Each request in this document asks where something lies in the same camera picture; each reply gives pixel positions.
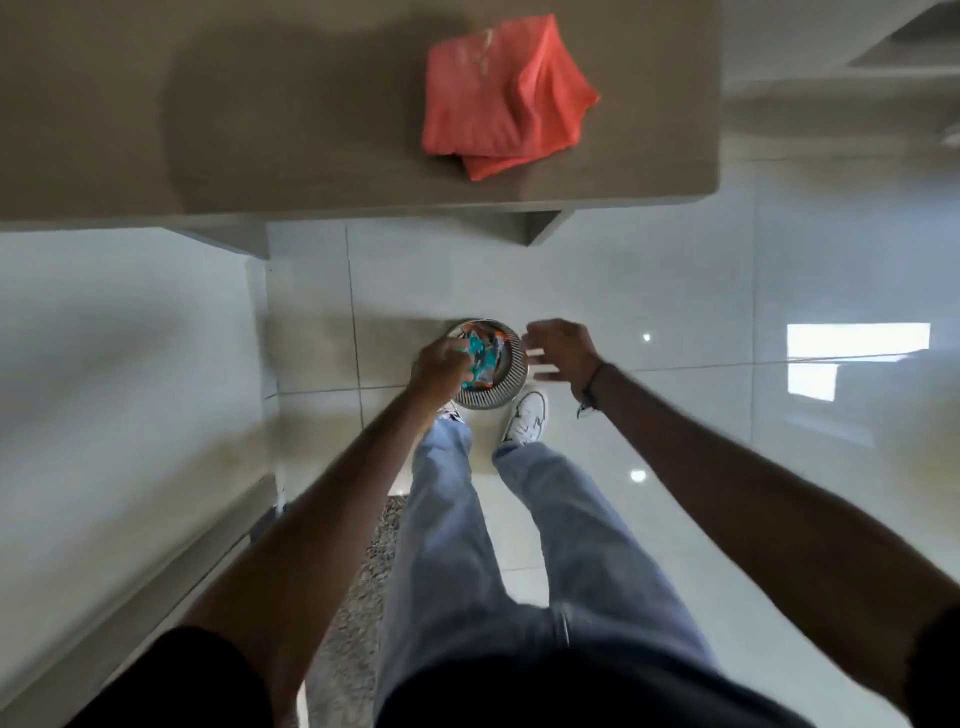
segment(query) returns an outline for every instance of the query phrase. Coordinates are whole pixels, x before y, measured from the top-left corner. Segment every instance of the black sleeve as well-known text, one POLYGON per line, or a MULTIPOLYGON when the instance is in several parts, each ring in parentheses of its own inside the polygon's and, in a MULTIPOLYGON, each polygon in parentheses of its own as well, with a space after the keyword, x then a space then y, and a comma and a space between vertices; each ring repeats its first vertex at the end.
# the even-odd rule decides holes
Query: black sleeve
POLYGON ((267 689, 243 654, 199 627, 162 635, 67 728, 270 728, 267 689))
POLYGON ((948 609, 917 639, 907 666, 907 713, 917 728, 960 723, 960 606, 948 609))

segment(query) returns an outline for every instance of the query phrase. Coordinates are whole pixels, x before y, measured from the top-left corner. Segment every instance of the black bracelet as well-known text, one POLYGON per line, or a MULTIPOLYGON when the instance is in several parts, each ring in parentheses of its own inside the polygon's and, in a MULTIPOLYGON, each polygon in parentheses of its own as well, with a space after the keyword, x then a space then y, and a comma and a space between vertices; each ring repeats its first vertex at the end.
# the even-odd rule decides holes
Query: black bracelet
POLYGON ((587 385, 580 391, 581 396, 584 398, 584 404, 582 408, 588 409, 600 409, 597 406, 597 399, 593 395, 592 387, 593 381, 597 379, 597 376, 600 374, 600 370, 607 366, 606 361, 601 361, 596 369, 593 370, 593 374, 590 375, 590 378, 587 380, 587 385))

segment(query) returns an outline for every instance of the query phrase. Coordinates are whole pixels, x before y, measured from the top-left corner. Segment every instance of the red towel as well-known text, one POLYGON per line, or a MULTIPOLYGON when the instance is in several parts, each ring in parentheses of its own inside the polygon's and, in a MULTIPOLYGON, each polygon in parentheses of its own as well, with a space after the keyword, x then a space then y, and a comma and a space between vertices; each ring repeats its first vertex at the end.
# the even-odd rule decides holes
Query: red towel
POLYGON ((599 99, 553 15, 508 20, 430 49, 423 150, 462 155, 482 180, 576 144, 599 99))

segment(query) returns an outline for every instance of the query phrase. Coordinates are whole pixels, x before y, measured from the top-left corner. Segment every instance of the light blue jeans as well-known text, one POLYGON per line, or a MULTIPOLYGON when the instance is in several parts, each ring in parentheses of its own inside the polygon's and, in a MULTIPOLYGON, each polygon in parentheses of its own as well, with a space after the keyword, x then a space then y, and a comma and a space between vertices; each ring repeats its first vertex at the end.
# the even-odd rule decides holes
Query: light blue jeans
POLYGON ((633 643, 715 669, 680 598, 590 477, 543 443, 501 445, 493 463, 530 510, 550 606, 517 604, 503 587, 470 482, 469 427, 438 420, 414 454, 380 627, 374 717, 427 667, 487 655, 633 643))

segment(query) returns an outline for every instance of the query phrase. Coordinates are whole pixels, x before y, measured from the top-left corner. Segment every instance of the trash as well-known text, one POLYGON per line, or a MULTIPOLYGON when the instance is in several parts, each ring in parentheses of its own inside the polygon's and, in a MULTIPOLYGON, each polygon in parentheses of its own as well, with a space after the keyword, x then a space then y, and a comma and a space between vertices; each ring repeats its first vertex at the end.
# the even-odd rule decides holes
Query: trash
POLYGON ((468 352, 473 357, 473 366, 470 369, 473 379, 464 382, 461 388, 489 389, 493 387, 496 368, 500 363, 500 357, 507 340, 506 334, 495 328, 465 323, 460 338, 467 339, 468 352))

